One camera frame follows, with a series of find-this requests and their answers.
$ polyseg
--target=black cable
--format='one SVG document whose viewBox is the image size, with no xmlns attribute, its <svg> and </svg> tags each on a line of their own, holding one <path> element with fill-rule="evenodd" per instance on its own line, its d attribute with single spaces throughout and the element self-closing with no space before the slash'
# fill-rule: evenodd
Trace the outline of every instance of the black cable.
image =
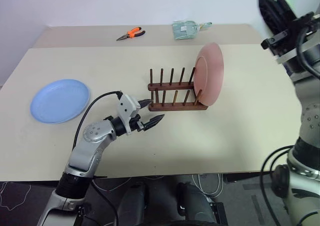
<svg viewBox="0 0 320 226">
<path fill-rule="evenodd" d="M 273 218 L 273 221 L 275 222 L 275 225 L 276 226 L 281 226 L 273 209 L 271 208 L 271 205 L 269 203 L 269 200 L 267 198 L 267 195 L 266 195 L 266 191 L 265 191 L 265 186 L 264 186 L 264 169 L 265 169 L 265 166 L 267 164 L 267 162 L 269 161 L 269 159 L 274 155 L 276 154 L 277 152 L 279 151 L 282 151 L 282 150 L 286 150 L 286 149 L 291 149 L 293 146 L 290 145 L 290 146 L 285 146 L 285 147 L 281 147 L 281 148 L 278 148 L 277 150 L 273 151 L 263 162 L 263 165 L 261 167 L 261 171 L 260 171 L 260 176 L 259 176 L 259 181 L 260 181 L 260 188 L 261 188 L 261 192 L 262 192 L 262 196 L 263 196 L 263 199 L 265 201 L 265 204 Z"/>
<path fill-rule="evenodd" d="M 93 181 L 91 181 L 91 186 L 93 187 L 93 189 L 109 204 L 109 206 L 111 207 L 112 211 L 114 212 L 114 216 L 115 216 L 115 225 L 119 226 L 119 216 L 118 216 L 118 212 L 116 207 L 112 204 L 112 202 L 106 197 L 104 196 L 104 194 L 95 186 L 95 184 L 93 183 Z"/>
<path fill-rule="evenodd" d="M 310 213 L 306 214 L 305 216 L 303 216 L 303 217 L 300 219 L 300 221 L 298 222 L 298 224 L 297 224 L 296 226 L 302 226 L 302 222 L 303 222 L 306 218 L 308 218 L 308 217 L 310 217 L 310 216 L 312 216 L 312 215 L 316 215 L 316 214 L 318 214 L 318 211 L 314 211 L 314 212 L 310 212 Z"/>
<path fill-rule="evenodd" d="M 315 70 L 312 65 L 308 63 L 306 60 L 306 57 L 304 53 L 301 50 L 302 44 L 304 43 L 306 33 L 310 31 L 309 27 L 306 26 L 303 29 L 301 29 L 300 33 L 298 34 L 298 37 L 296 39 L 295 48 L 296 48 L 296 57 L 302 68 L 306 71 L 308 71 L 310 74 L 315 76 L 318 80 L 320 80 L 320 72 Z"/>
<path fill-rule="evenodd" d="M 287 154 L 288 152 L 290 151 L 287 150 L 287 151 L 284 151 L 282 153 L 280 153 L 277 157 L 274 158 L 274 160 L 272 161 L 271 165 L 270 165 L 270 170 L 269 170 L 269 174 L 270 174 L 270 178 L 272 179 L 272 168 L 274 167 L 274 164 L 276 163 L 276 161 L 278 160 L 278 158 L 280 158 L 282 155 L 285 155 Z"/>
<path fill-rule="evenodd" d="M 81 120 L 80 120 L 80 123 L 78 125 L 78 128 L 76 129 L 76 132 L 75 132 L 75 135 L 74 135 L 74 140 L 73 140 L 73 146 L 72 146 L 72 150 L 76 147 L 76 144 L 77 144 L 77 139 L 78 139 L 78 135 L 79 135 L 79 132 L 80 132 L 80 128 L 89 112 L 89 110 L 91 109 L 91 107 L 95 104 L 95 102 L 97 102 L 99 99 L 105 97 L 105 96 L 108 96 L 108 95 L 113 95 L 113 94 L 116 94 L 118 99 L 120 100 L 121 96 L 123 95 L 123 93 L 121 91 L 111 91 L 111 92 L 107 92 L 107 93 L 104 93 L 102 95 L 100 95 L 99 97 L 97 97 L 95 100 L 92 101 L 92 103 L 90 103 L 90 105 L 88 106 L 88 108 L 86 109 L 86 111 L 84 112 Z M 107 199 L 101 192 L 100 190 L 94 185 L 94 183 L 91 181 L 91 185 L 92 187 L 94 188 L 94 190 L 109 204 L 109 206 L 112 208 L 114 214 L 115 214 L 115 220 L 116 220 L 116 226 L 119 226 L 119 217 L 118 217 L 118 213 L 117 213 L 117 210 L 115 208 L 115 206 L 110 202 L 109 199 Z M 96 220 L 94 220 L 93 218 L 90 218 L 88 216 L 85 215 L 85 217 L 89 220 L 92 220 L 94 222 L 96 222 L 96 224 L 98 224 L 99 226 L 101 226 L 100 223 L 98 223 Z"/>
<path fill-rule="evenodd" d="M 91 221 L 95 222 L 98 226 L 102 226 L 102 224 L 99 223 L 97 220 L 95 220 L 95 219 L 93 219 L 91 217 L 88 217 L 87 215 L 85 215 L 84 217 L 87 218 L 88 220 L 91 220 Z"/>
<path fill-rule="evenodd" d="M 97 102 L 99 99 L 105 97 L 105 96 L 108 96 L 108 95 L 113 95 L 113 94 L 116 94 L 118 96 L 118 99 L 121 98 L 122 96 L 122 92 L 121 91 L 112 91 L 112 92 L 107 92 L 107 93 L 104 93 L 102 95 L 100 95 L 99 97 L 97 97 L 95 100 L 92 101 L 92 103 L 90 103 L 89 107 L 86 109 L 86 111 L 84 112 L 81 120 L 80 120 L 80 123 L 78 125 L 78 128 L 76 129 L 76 132 L 75 132 L 75 136 L 74 136 L 74 140 L 73 140 L 73 146 L 72 146 L 72 149 L 74 149 L 76 147 L 76 144 L 77 144 L 77 139 L 78 139 L 78 135 L 79 135 L 79 131 L 80 131 L 80 128 L 82 126 L 82 123 L 84 122 L 89 110 L 91 109 L 91 107 L 95 104 L 95 102 Z"/>
</svg>

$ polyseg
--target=wooden dish rack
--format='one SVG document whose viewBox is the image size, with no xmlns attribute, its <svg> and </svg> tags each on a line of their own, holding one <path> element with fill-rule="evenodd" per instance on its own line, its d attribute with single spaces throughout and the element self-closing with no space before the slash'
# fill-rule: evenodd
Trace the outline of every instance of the wooden dish rack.
<svg viewBox="0 0 320 226">
<path fill-rule="evenodd" d="M 196 68 L 192 69 L 192 73 L 188 82 L 182 82 L 185 68 L 182 68 L 181 76 L 179 82 L 172 82 L 174 76 L 174 68 L 171 69 L 170 82 L 163 82 L 164 69 L 161 68 L 160 73 L 160 83 L 153 83 L 153 72 L 150 69 L 150 83 L 148 84 L 148 90 L 151 91 L 151 100 L 149 104 L 150 111 L 187 111 L 187 110 L 206 110 L 208 106 L 203 105 L 199 102 L 202 94 L 202 89 L 199 90 L 196 95 L 194 89 L 194 82 L 192 81 L 194 77 Z M 173 102 L 166 102 L 166 91 L 175 90 Z M 176 102 L 178 90 L 187 90 L 183 102 Z M 190 90 L 193 91 L 195 101 L 187 102 Z M 162 102 L 159 101 L 159 91 L 163 91 Z"/>
</svg>

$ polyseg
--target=pink plate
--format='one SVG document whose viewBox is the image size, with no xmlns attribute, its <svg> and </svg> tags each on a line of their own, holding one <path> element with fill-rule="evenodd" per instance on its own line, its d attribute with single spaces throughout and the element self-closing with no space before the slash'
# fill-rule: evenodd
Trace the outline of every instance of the pink plate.
<svg viewBox="0 0 320 226">
<path fill-rule="evenodd" d="M 218 44 L 208 43 L 195 61 L 194 91 L 202 90 L 199 102 L 211 106 L 218 99 L 224 80 L 224 59 Z"/>
</svg>

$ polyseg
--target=white cable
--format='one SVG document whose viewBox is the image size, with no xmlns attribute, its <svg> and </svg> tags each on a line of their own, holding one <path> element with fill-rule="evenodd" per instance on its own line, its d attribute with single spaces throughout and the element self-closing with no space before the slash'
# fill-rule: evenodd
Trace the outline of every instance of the white cable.
<svg viewBox="0 0 320 226">
<path fill-rule="evenodd" d="M 148 179 L 148 180 L 159 180 L 159 179 L 164 178 L 165 175 L 164 175 L 164 176 L 155 176 L 155 177 L 156 177 L 156 178 L 153 178 L 153 177 L 143 177 L 143 178 Z"/>
<path fill-rule="evenodd" d="M 12 211 L 14 210 L 16 207 L 20 206 L 20 205 L 23 205 L 27 199 L 27 196 L 31 190 L 31 184 L 29 184 L 29 189 L 28 191 L 26 192 L 25 196 L 24 196 L 24 199 L 21 203 L 17 204 L 16 206 L 14 206 L 13 208 L 9 208 L 8 206 L 5 206 L 5 205 L 2 205 L 2 193 L 4 192 L 4 190 L 6 189 L 6 186 L 9 182 L 4 182 L 1 186 L 1 189 L 0 189 L 0 207 L 2 208 L 6 208 L 8 211 Z"/>
<path fill-rule="evenodd" d="M 195 181 L 194 175 L 191 174 L 194 185 L 202 192 L 201 188 L 199 188 L 198 184 Z"/>
<path fill-rule="evenodd" d="M 220 190 L 220 192 L 219 192 L 216 196 L 214 196 L 214 198 L 217 198 L 220 194 L 222 194 L 222 191 L 224 190 L 224 181 L 221 180 L 221 182 L 222 182 L 221 190 Z"/>
<path fill-rule="evenodd" d="M 104 224 L 104 225 L 102 225 L 102 226 L 108 226 L 108 225 L 112 225 L 114 222 L 108 222 L 108 223 L 106 223 L 106 224 Z"/>
<path fill-rule="evenodd" d="M 219 193 L 217 195 L 214 195 L 213 198 L 216 198 L 218 197 L 221 193 L 222 193 L 222 190 L 224 188 L 224 182 L 223 182 L 223 174 L 221 175 L 220 177 L 220 174 L 218 173 L 218 186 L 216 187 L 216 190 L 214 192 L 210 192 L 210 193 L 207 193 L 203 190 L 202 188 L 202 185 L 201 185 L 201 181 L 200 181 L 200 174 L 198 174 L 198 182 L 199 182 L 199 186 L 198 184 L 196 183 L 195 181 L 195 178 L 194 178 L 194 175 L 191 174 L 192 176 L 192 180 L 193 180 L 193 183 L 194 185 L 205 195 L 214 195 L 216 194 L 218 191 L 219 191 L 219 188 L 220 188 L 220 184 L 221 184 L 221 190 L 219 191 Z"/>
<path fill-rule="evenodd" d="M 218 186 L 216 187 L 216 190 L 214 192 L 205 192 L 202 188 L 201 185 L 201 181 L 200 181 L 200 174 L 198 174 L 198 181 L 199 181 L 199 186 L 200 186 L 200 190 L 202 191 L 202 193 L 204 193 L 205 195 L 214 195 L 219 191 L 220 188 L 220 174 L 218 173 Z"/>
<path fill-rule="evenodd" d="M 113 190 L 116 190 L 118 188 L 120 188 L 122 185 L 125 185 L 126 183 L 128 183 L 129 181 L 131 180 L 131 177 L 128 178 L 125 182 L 121 183 L 120 185 L 114 187 L 114 188 L 111 188 L 111 189 L 104 189 L 102 187 L 99 187 L 97 184 L 96 184 L 96 181 L 95 180 L 92 180 L 93 184 L 98 188 L 100 189 L 101 191 L 104 191 L 104 192 L 112 192 Z"/>
</svg>

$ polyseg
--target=cable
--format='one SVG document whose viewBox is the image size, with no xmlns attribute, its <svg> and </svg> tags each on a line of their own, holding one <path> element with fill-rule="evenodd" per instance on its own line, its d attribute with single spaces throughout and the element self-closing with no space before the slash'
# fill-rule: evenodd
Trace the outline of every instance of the cable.
<svg viewBox="0 0 320 226">
<path fill-rule="evenodd" d="M 198 181 L 199 181 L 199 186 L 200 186 L 200 190 L 206 194 L 206 195 L 214 195 L 216 194 L 218 191 L 219 191 L 219 188 L 220 188 L 220 175 L 219 173 L 217 174 L 218 175 L 218 186 L 216 187 L 216 190 L 214 192 L 205 192 L 201 186 L 201 181 L 200 181 L 200 174 L 198 174 Z"/>
<path fill-rule="evenodd" d="M 270 214 L 271 214 L 271 216 L 272 216 L 272 219 L 273 219 L 273 221 L 274 221 L 274 223 L 275 223 L 276 226 L 281 226 L 281 225 L 280 225 L 280 223 L 279 223 L 279 221 L 278 221 L 278 219 L 277 219 L 277 217 L 276 217 L 273 209 L 271 208 L 271 205 L 270 205 L 269 200 L 268 200 L 267 195 L 266 195 L 265 186 L 264 186 L 264 177 L 263 177 L 263 176 L 264 176 L 264 169 L 265 169 L 265 166 L 266 166 L 267 162 L 269 161 L 269 159 L 270 159 L 274 154 L 276 154 L 277 152 L 282 151 L 282 150 L 291 149 L 292 147 L 293 147 L 292 145 L 290 145 L 290 146 L 285 146 L 285 147 L 281 147 L 281 148 L 278 148 L 277 150 L 273 151 L 273 152 L 264 160 L 263 165 L 262 165 L 261 170 L 260 170 L 259 181 L 260 181 L 260 188 L 261 188 L 262 196 L 263 196 L 263 199 L 264 199 L 264 201 L 265 201 L 265 204 L 266 204 L 266 206 L 267 206 L 267 208 L 268 208 L 268 210 L 269 210 L 269 212 L 270 212 Z"/>
<path fill-rule="evenodd" d="M 155 178 L 153 178 L 153 177 L 143 177 L 143 178 L 145 178 L 145 179 L 148 179 L 148 180 L 159 180 L 159 179 L 162 179 L 162 178 L 164 178 L 165 177 L 165 175 L 163 175 L 163 176 L 155 176 Z"/>
<path fill-rule="evenodd" d="M 2 205 L 2 193 L 3 193 L 4 190 L 6 189 L 6 186 L 7 186 L 8 183 L 9 183 L 9 182 L 4 182 L 4 183 L 2 184 L 2 186 L 1 186 L 1 189 L 0 189 L 0 207 L 1 207 L 1 208 L 6 208 L 8 211 L 12 211 L 12 210 L 14 210 L 16 207 L 18 207 L 18 206 L 20 206 L 20 205 L 23 205 L 23 204 L 25 203 L 25 201 L 26 201 L 26 199 L 27 199 L 27 196 L 28 196 L 28 194 L 29 194 L 29 192 L 30 192 L 30 190 L 31 190 L 31 184 L 29 184 L 29 189 L 28 189 L 28 191 L 26 192 L 23 201 L 22 201 L 21 203 L 17 204 L 16 206 L 14 206 L 13 208 L 9 208 L 9 207 L 6 206 L 6 205 Z"/>
<path fill-rule="evenodd" d="M 104 224 L 104 225 L 102 225 L 102 226 L 108 226 L 108 225 L 112 225 L 114 222 L 108 222 L 108 223 L 106 223 L 106 224 Z"/>
<path fill-rule="evenodd" d="M 269 175 L 270 175 L 270 178 L 272 179 L 272 168 L 274 167 L 274 164 L 276 163 L 276 161 L 282 156 L 282 155 L 285 155 L 287 153 L 289 153 L 290 149 L 287 150 L 287 151 L 284 151 L 282 153 L 280 153 L 277 157 L 274 158 L 274 160 L 272 161 L 271 165 L 270 165 L 270 170 L 269 170 Z"/>
<path fill-rule="evenodd" d="M 132 179 L 132 177 L 128 178 L 125 182 L 121 183 L 120 185 L 118 185 L 118 186 L 116 186 L 116 187 L 114 187 L 114 188 L 112 188 L 112 189 L 104 189 L 104 188 L 102 188 L 102 187 L 99 187 L 94 179 L 92 180 L 92 182 L 93 182 L 93 184 L 94 184 L 99 190 L 110 193 L 110 192 L 112 192 L 113 190 L 116 190 L 116 189 L 120 188 L 122 185 L 125 185 L 125 184 L 128 183 L 131 179 Z"/>
<path fill-rule="evenodd" d="M 223 191 L 223 189 L 224 189 L 223 174 L 222 174 L 221 177 L 220 177 L 220 174 L 218 173 L 218 186 L 217 186 L 216 190 L 215 190 L 214 192 L 212 192 L 212 193 L 207 193 L 207 192 L 205 192 L 205 191 L 202 189 L 201 182 L 200 182 L 200 175 L 199 175 L 199 174 L 198 174 L 199 186 L 198 186 L 198 184 L 196 183 L 193 174 L 191 174 L 191 177 L 192 177 L 192 180 L 193 180 L 194 185 L 195 185 L 203 194 L 205 194 L 205 195 L 213 195 L 213 194 L 216 194 L 216 193 L 218 192 L 218 190 L 219 190 L 219 188 L 220 188 L 220 184 L 221 184 L 221 189 L 220 189 L 219 193 L 218 193 L 217 195 L 214 195 L 213 198 L 218 197 L 218 196 L 222 193 L 222 191 Z"/>
<path fill-rule="evenodd" d="M 74 136 L 74 140 L 73 140 L 73 146 L 72 146 L 72 149 L 74 149 L 76 147 L 76 144 L 77 144 L 77 139 L 78 139 L 78 135 L 79 135 L 79 132 L 80 132 L 80 128 L 82 126 L 82 123 L 84 122 L 89 110 L 91 109 L 91 107 L 95 104 L 95 102 L 97 102 L 99 99 L 105 97 L 105 96 L 108 96 L 108 95 L 113 95 L 113 94 L 116 94 L 118 96 L 118 99 L 121 98 L 122 96 L 122 92 L 121 91 L 111 91 L 111 92 L 107 92 L 107 93 L 104 93 L 102 95 L 100 95 L 99 97 L 97 97 L 95 100 L 92 101 L 92 103 L 90 103 L 89 107 L 86 109 L 86 111 L 84 112 L 81 120 L 80 120 L 80 123 L 78 125 L 78 128 L 76 129 L 76 132 L 75 132 L 75 136 Z"/>
<path fill-rule="evenodd" d="M 104 194 L 95 186 L 94 181 L 91 181 L 91 186 L 93 187 L 93 189 L 109 204 L 109 206 L 111 207 L 112 211 L 114 212 L 114 216 L 115 216 L 115 225 L 119 226 L 119 216 L 118 216 L 118 212 L 116 207 L 112 204 L 112 202 L 106 197 L 104 196 Z"/>
<path fill-rule="evenodd" d="M 220 196 L 220 195 L 222 194 L 223 190 L 224 190 L 224 182 L 223 182 L 223 179 L 221 179 L 221 183 L 222 183 L 222 185 L 221 185 L 221 190 L 220 190 L 220 192 L 219 192 L 216 196 L 214 196 L 214 198 L 217 198 L 218 196 Z"/>
<path fill-rule="evenodd" d="M 101 226 L 101 223 L 99 223 L 97 220 L 91 218 L 91 217 L 88 217 L 87 215 L 84 216 L 85 218 L 87 218 L 88 220 L 91 220 L 93 222 L 95 222 L 97 225 Z"/>
<path fill-rule="evenodd" d="M 306 60 L 305 54 L 302 52 L 301 47 L 304 43 L 306 33 L 310 31 L 309 27 L 304 27 L 301 29 L 300 33 L 298 34 L 298 37 L 296 39 L 295 48 L 296 48 L 296 58 L 298 62 L 301 64 L 302 68 L 306 71 L 308 71 L 310 74 L 315 76 L 318 80 L 320 80 L 320 72 L 315 70 L 312 65 L 308 63 Z"/>
<path fill-rule="evenodd" d="M 305 216 L 303 216 L 303 217 L 300 219 L 300 221 L 298 222 L 298 224 L 297 224 L 296 226 L 302 226 L 302 222 L 303 222 L 306 218 L 308 218 L 308 217 L 310 217 L 310 216 L 312 216 L 312 215 L 316 215 L 316 214 L 318 214 L 318 211 L 314 211 L 314 212 L 310 212 L 310 213 L 306 214 Z"/>
</svg>

